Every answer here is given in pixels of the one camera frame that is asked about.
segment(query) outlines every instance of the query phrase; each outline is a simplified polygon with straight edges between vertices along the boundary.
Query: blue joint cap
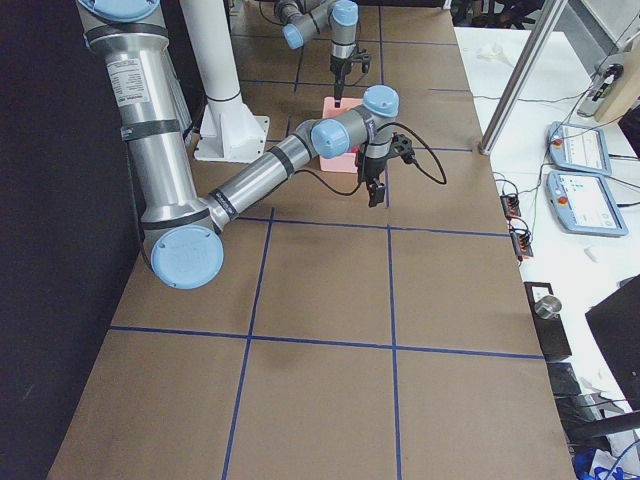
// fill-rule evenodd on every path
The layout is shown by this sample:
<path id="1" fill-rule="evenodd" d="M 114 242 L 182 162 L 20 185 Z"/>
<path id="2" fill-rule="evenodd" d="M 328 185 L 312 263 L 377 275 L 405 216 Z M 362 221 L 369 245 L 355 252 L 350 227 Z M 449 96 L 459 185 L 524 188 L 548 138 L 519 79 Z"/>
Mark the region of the blue joint cap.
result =
<path id="1" fill-rule="evenodd" d="M 300 48 L 304 45 L 304 38 L 302 38 L 300 30 L 298 30 L 298 27 L 292 23 L 285 25 L 282 28 L 282 33 L 291 50 L 295 50 L 296 48 Z"/>
<path id="2" fill-rule="evenodd" d="M 173 288 L 198 288 L 215 277 L 224 259 L 222 242 L 210 229 L 183 225 L 169 230 L 151 252 L 151 266 Z"/>
<path id="3" fill-rule="evenodd" d="M 331 16 L 343 27 L 353 27 L 358 23 L 358 5 L 350 0 L 338 0 L 333 6 Z"/>
<path id="4" fill-rule="evenodd" d="M 324 158 L 333 158 L 346 153 L 351 148 L 349 132 L 345 126 L 333 118 L 321 121 L 311 130 L 313 148 Z"/>
<path id="5" fill-rule="evenodd" d="M 397 117 L 400 97 L 391 87 L 386 85 L 374 85 L 367 88 L 362 97 L 362 104 L 381 117 Z"/>
<path id="6" fill-rule="evenodd" d="M 79 0 L 94 15 L 112 22 L 136 22 L 151 15 L 160 0 Z"/>

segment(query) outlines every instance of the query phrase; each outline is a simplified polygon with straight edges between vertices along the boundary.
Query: white pillar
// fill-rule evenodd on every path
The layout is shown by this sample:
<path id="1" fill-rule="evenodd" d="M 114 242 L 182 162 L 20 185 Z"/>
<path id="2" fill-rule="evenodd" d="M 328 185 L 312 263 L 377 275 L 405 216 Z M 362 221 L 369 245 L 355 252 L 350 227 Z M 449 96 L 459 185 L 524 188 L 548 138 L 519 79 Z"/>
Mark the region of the white pillar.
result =
<path id="1" fill-rule="evenodd" d="M 264 151 L 268 117 L 242 102 L 223 0 L 180 0 L 207 95 L 199 160 L 252 162 Z"/>

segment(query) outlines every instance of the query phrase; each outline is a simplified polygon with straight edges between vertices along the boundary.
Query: blue tape grid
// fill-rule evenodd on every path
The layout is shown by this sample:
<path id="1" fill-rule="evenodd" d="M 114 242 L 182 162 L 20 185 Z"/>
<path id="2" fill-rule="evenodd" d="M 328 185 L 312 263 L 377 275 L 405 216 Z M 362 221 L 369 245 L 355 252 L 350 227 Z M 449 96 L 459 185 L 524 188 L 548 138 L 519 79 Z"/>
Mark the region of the blue tape grid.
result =
<path id="1" fill-rule="evenodd" d="M 231 464 L 231 457 L 233 454 L 233 442 L 235 439 L 238 416 L 240 413 L 240 407 L 242 403 L 242 392 L 244 388 L 247 368 L 249 365 L 251 345 L 253 342 L 259 341 L 259 342 L 275 342 L 275 343 L 294 343 L 294 344 L 324 345 L 324 346 L 334 346 L 334 347 L 343 347 L 343 348 L 364 348 L 364 349 L 376 349 L 376 350 L 389 351 L 391 353 L 392 376 L 393 376 L 393 404 L 394 404 L 393 410 L 394 410 L 394 430 L 395 430 L 394 433 L 395 433 L 395 456 L 396 456 L 396 480 L 402 480 L 403 478 L 402 434 L 401 434 L 401 422 L 400 422 L 400 392 L 399 392 L 399 381 L 398 381 L 398 352 L 401 352 L 401 351 L 425 352 L 425 353 L 437 353 L 437 354 L 449 354 L 449 355 L 501 357 L 501 358 L 511 358 L 511 359 L 528 359 L 528 360 L 544 361 L 544 357 L 542 355 L 479 351 L 479 350 L 462 350 L 462 349 L 449 349 L 449 348 L 434 348 L 434 347 L 424 347 L 424 346 L 398 345 L 397 343 L 396 314 L 395 314 L 395 285 L 394 285 L 394 274 L 393 274 L 393 243 L 392 243 L 393 232 L 394 231 L 426 231 L 426 232 L 432 232 L 432 233 L 444 233 L 444 234 L 454 234 L 454 235 L 480 235 L 480 236 L 492 236 L 492 237 L 508 237 L 508 235 L 506 234 L 490 233 L 490 232 L 464 232 L 464 231 L 439 230 L 439 229 L 411 228 L 411 227 L 394 227 L 391 225 L 380 226 L 380 225 L 346 224 L 346 223 L 322 223 L 322 222 L 310 222 L 310 221 L 303 221 L 303 220 L 279 220 L 275 218 L 275 208 L 271 209 L 269 218 L 240 217 L 238 220 L 258 221 L 258 222 L 267 223 L 267 232 L 265 235 L 264 247 L 262 251 L 262 259 L 260 262 L 260 270 L 258 273 L 255 296 L 254 296 L 253 306 L 251 310 L 251 320 L 249 322 L 249 329 L 246 335 L 236 334 L 236 333 L 224 333 L 224 332 L 207 332 L 207 331 L 197 331 L 197 330 L 180 330 L 180 329 L 165 329 L 165 328 L 150 328 L 150 327 L 131 327 L 131 326 L 120 326 L 120 325 L 112 325 L 110 327 L 110 330 L 114 330 L 114 331 L 139 332 L 139 333 L 149 333 L 149 334 L 187 335 L 187 336 L 213 337 L 213 338 L 231 338 L 231 339 L 245 341 L 242 367 L 240 370 L 240 377 L 238 379 L 236 398 L 235 398 L 235 403 L 233 407 L 233 414 L 231 417 L 231 426 L 229 429 L 229 436 L 227 440 L 227 447 L 225 451 L 225 458 L 224 458 L 221 480 L 227 480 L 229 475 L 229 466 Z M 364 229 L 375 229 L 375 230 L 386 231 L 387 255 L 388 255 L 388 265 L 389 265 L 389 307 L 390 307 L 390 322 L 391 322 L 391 343 L 390 344 L 254 335 L 253 331 L 254 331 L 254 325 L 256 321 L 258 302 L 260 300 L 260 292 L 262 290 L 266 261 L 269 253 L 271 233 L 273 230 L 273 226 L 276 223 L 292 224 L 292 225 L 340 227 L 340 228 L 364 228 Z"/>
<path id="2" fill-rule="evenodd" d="M 381 75 L 381 83 L 384 84 L 384 40 L 382 35 L 382 15 L 383 9 L 381 6 L 378 6 L 378 28 L 379 28 L 379 45 L 380 45 L 380 75 Z M 256 38 L 280 38 L 280 36 L 271 36 L 271 35 L 232 35 L 238 37 L 256 37 Z M 450 43 L 438 43 L 438 42 L 401 42 L 401 41 L 387 41 L 387 43 L 395 43 L 395 44 L 425 44 L 425 45 L 441 45 L 441 46 L 456 46 L 456 44 Z M 302 68 L 302 61 L 304 57 L 304 48 L 300 53 L 300 57 L 298 60 L 298 67 L 296 70 L 296 77 L 293 82 L 286 81 L 272 81 L 272 80 L 241 80 L 242 82 L 251 82 L 251 83 L 275 83 L 275 84 L 285 84 L 292 85 L 294 92 L 297 91 L 298 86 L 300 85 L 316 85 L 316 86 L 331 86 L 331 84 L 325 83 L 311 83 L 311 82 L 301 82 L 300 81 L 300 71 Z M 443 92 L 465 92 L 466 90 L 450 90 L 450 89 L 430 89 L 433 91 L 443 91 Z M 290 118 L 287 124 L 287 135 L 290 129 Z M 468 152 L 471 151 L 467 148 L 434 148 L 434 150 L 442 150 L 442 151 L 463 151 Z M 389 175 L 386 173 L 387 184 L 389 184 Z M 387 195 L 386 207 L 390 206 L 390 195 Z M 128 326 L 119 326 L 112 325 L 110 330 L 115 331 L 128 331 L 128 332 L 140 332 L 140 333 L 157 333 L 157 334 L 172 334 L 172 335 L 190 335 L 190 336 L 200 336 L 200 337 L 214 337 L 214 338 L 232 338 L 238 340 L 244 340 L 245 350 L 242 359 L 242 367 L 240 371 L 240 378 L 238 380 L 238 387 L 236 391 L 236 399 L 233 409 L 233 415 L 231 420 L 231 427 L 229 431 L 229 437 L 227 442 L 227 448 L 225 452 L 224 466 L 222 471 L 222 480 L 226 480 L 229 473 L 229 465 L 231 462 L 231 455 L 233 452 L 233 441 L 235 437 L 236 425 L 238 420 L 238 414 L 240 411 L 240 405 L 242 401 L 242 390 L 244 387 L 244 379 L 246 377 L 247 367 L 249 364 L 249 353 L 251 350 L 251 344 L 253 341 L 262 341 L 262 342 L 280 342 L 280 343 L 296 343 L 296 344 L 311 344 L 311 345 L 326 345 L 326 346 L 336 346 L 336 347 L 351 347 L 351 348 L 366 348 L 366 349 L 379 349 L 379 350 L 389 350 L 392 355 L 392 370 L 393 370 L 393 399 L 394 399 L 394 419 L 395 419 L 395 446 L 396 446 L 396 475 L 397 480 L 402 480 L 402 445 L 401 445 L 401 425 L 400 425 L 400 400 L 399 400 L 399 387 L 398 387 L 398 358 L 397 353 L 399 351 L 411 351 L 411 352 L 426 352 L 426 353 L 439 353 L 439 354 L 454 354 L 454 355 L 471 355 L 471 356 L 485 356 L 485 357 L 502 357 L 502 358 L 515 358 L 515 359 L 531 359 L 531 360 L 544 360 L 544 357 L 541 355 L 529 355 L 529 354 L 518 354 L 518 353 L 506 353 L 506 352 L 489 352 L 489 351 L 476 351 L 476 350 L 460 350 L 460 349 L 447 349 L 447 348 L 433 348 L 433 347 L 422 347 L 422 346 L 407 346 L 407 345 L 398 345 L 396 339 L 396 318 L 395 318 L 395 299 L 394 299 L 394 278 L 393 278 L 393 245 L 392 245 L 392 237 L 394 231 L 423 231 L 423 232 L 431 232 L 431 233 L 443 233 L 443 234 L 452 234 L 452 235 L 479 235 L 479 236 L 490 236 L 490 237 L 505 237 L 508 238 L 508 235 L 501 233 L 492 233 L 492 232 L 474 232 L 474 231 L 457 231 L 457 230 L 443 230 L 443 229 L 430 229 L 430 228 L 412 228 L 412 227 L 398 227 L 392 225 L 366 225 L 366 224 L 346 224 L 346 223 L 323 223 L 323 222 L 311 222 L 311 221 L 303 221 L 303 220 L 280 220 L 275 219 L 275 209 L 271 209 L 271 214 L 269 218 L 253 218 L 253 217 L 240 217 L 241 220 L 245 221 L 260 221 L 260 222 L 268 222 L 267 233 L 265 236 L 264 249 L 262 253 L 262 261 L 260 264 L 260 271 L 258 275 L 258 281 L 256 285 L 256 292 L 251 312 L 251 321 L 249 323 L 249 331 L 246 335 L 242 334 L 233 334 L 233 333 L 223 333 L 223 332 L 206 332 L 206 331 L 194 331 L 194 330 L 178 330 L 178 329 L 164 329 L 164 328 L 148 328 L 148 327 L 128 327 Z M 294 225 L 318 225 L 318 226 L 327 226 L 327 227 L 344 227 L 344 228 L 364 228 L 364 229 L 378 229 L 385 230 L 387 232 L 387 249 L 388 249 L 388 263 L 389 263 L 389 305 L 391 311 L 391 344 L 374 344 L 374 343 L 363 343 L 363 342 L 345 342 L 345 341 L 331 341 L 331 340 L 317 340 L 317 339 L 305 339 L 305 338 L 292 338 L 292 337 L 271 337 L 264 335 L 254 335 L 253 329 L 255 325 L 257 306 L 260 299 L 260 291 L 262 288 L 262 280 L 264 276 L 264 269 L 266 265 L 269 243 L 271 240 L 271 231 L 273 225 L 275 223 L 283 223 L 283 224 L 294 224 Z"/>

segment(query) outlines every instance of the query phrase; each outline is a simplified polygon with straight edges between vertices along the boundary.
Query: pink foam block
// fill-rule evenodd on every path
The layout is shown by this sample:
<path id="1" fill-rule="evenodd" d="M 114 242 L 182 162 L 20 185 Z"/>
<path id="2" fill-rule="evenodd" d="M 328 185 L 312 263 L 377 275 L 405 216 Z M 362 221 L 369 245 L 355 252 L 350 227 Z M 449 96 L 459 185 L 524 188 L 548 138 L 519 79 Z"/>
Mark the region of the pink foam block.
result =
<path id="1" fill-rule="evenodd" d="M 322 118 L 336 117 L 358 105 L 362 105 L 361 98 L 343 98 L 340 102 L 340 108 L 336 108 L 333 97 L 325 97 L 322 107 Z M 355 153 L 357 151 L 358 147 L 354 147 L 350 152 L 338 157 L 324 158 L 321 156 L 320 170 L 323 172 L 358 173 Z"/>

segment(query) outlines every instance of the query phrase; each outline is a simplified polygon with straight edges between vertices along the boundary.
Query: robotic arm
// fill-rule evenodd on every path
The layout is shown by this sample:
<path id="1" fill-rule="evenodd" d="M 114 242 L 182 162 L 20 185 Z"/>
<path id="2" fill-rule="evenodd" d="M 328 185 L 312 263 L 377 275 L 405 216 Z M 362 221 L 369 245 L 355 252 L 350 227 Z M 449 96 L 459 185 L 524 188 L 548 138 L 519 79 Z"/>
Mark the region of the robotic arm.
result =
<path id="1" fill-rule="evenodd" d="M 395 119 L 398 103 L 393 89 L 383 85 L 370 87 L 364 94 L 362 106 L 333 119 L 303 122 L 293 135 L 212 190 L 206 198 L 194 196 L 194 202 L 204 200 L 208 205 L 209 215 L 202 221 L 213 222 L 215 232 L 206 226 L 193 227 L 198 222 L 195 218 L 193 223 L 165 230 L 151 247 L 154 272 L 175 288 L 195 288 L 209 282 L 222 266 L 222 243 L 217 234 L 244 210 L 291 179 L 318 154 L 331 158 L 356 145 L 369 144 L 367 152 L 376 150 L 386 163 L 392 134 L 388 129 L 378 129 Z M 363 171 L 367 187 L 369 179 L 374 182 L 384 170 L 384 165 L 378 163 L 378 167 L 381 170 Z"/>
<path id="2" fill-rule="evenodd" d="M 369 171 L 368 159 L 384 169 L 382 157 L 389 153 L 392 134 L 379 129 L 395 119 L 399 100 L 394 90 L 378 85 L 365 92 L 361 106 L 333 119 L 303 122 L 247 168 L 198 197 L 163 66 L 169 41 L 159 0 L 100 6 L 108 4 L 117 15 L 91 10 L 98 2 L 89 0 L 78 0 L 78 9 L 88 47 L 105 60 L 122 118 L 122 140 L 147 204 L 141 218 L 143 248 L 151 252 L 152 269 L 167 285 L 190 289 L 213 279 L 222 267 L 218 234 L 224 226 L 316 155 L 331 158 L 364 144 L 361 178 L 368 185 L 379 170 Z"/>
<path id="3" fill-rule="evenodd" d="M 302 47 L 323 30 L 331 28 L 331 73 L 334 75 L 333 97 L 335 107 L 340 107 L 345 79 L 351 73 L 353 64 L 362 65 L 362 73 L 369 71 L 371 55 L 360 51 L 356 41 L 358 25 L 358 5 L 350 0 L 325 0 L 305 2 L 309 9 L 297 0 L 278 0 L 274 6 L 275 15 L 283 23 L 284 34 L 289 47 Z"/>
<path id="4" fill-rule="evenodd" d="M 391 130 L 378 129 L 395 120 L 398 94 L 390 87 L 368 88 L 363 104 L 338 117 L 307 120 L 293 135 L 271 148 L 249 167 L 209 193 L 206 201 L 218 231 L 238 215 L 278 188 L 318 154 L 333 158 L 354 146 L 367 145 L 363 157 L 363 178 L 373 182 L 384 170 L 391 147 Z M 376 164 L 373 156 L 383 160 Z M 366 169 L 366 161 L 372 164 Z"/>

